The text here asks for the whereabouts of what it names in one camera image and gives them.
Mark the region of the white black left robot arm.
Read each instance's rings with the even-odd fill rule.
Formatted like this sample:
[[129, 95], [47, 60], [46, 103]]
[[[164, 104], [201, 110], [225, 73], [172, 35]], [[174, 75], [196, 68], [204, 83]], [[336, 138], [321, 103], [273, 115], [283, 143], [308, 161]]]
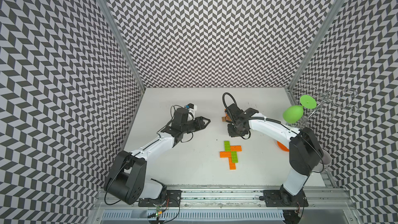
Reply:
[[110, 194], [128, 205], [139, 199], [156, 204], [167, 201], [166, 184], [146, 176], [147, 165], [179, 144], [185, 134], [206, 129], [211, 120], [195, 116], [195, 106], [189, 104], [174, 111], [168, 123], [157, 132], [157, 137], [131, 152], [120, 151], [104, 183], [105, 194]]

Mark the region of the lime green lego plate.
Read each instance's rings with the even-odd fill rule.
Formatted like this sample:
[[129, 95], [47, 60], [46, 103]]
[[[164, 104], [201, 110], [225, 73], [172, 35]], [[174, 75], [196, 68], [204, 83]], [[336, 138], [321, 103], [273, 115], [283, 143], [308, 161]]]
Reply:
[[236, 151], [231, 151], [231, 162], [238, 163], [238, 156]]

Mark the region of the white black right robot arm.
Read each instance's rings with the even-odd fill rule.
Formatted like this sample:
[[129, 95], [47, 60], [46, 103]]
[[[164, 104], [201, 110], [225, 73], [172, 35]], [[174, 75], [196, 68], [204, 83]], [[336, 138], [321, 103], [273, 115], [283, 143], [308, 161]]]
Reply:
[[251, 131], [258, 131], [280, 142], [289, 149], [290, 172], [280, 188], [283, 196], [297, 196], [312, 174], [316, 165], [323, 158], [323, 151], [318, 139], [309, 128], [298, 129], [289, 127], [282, 122], [270, 119], [259, 111], [248, 108], [240, 109], [233, 103], [225, 106], [226, 115], [230, 118], [228, 134], [230, 137], [250, 136]]

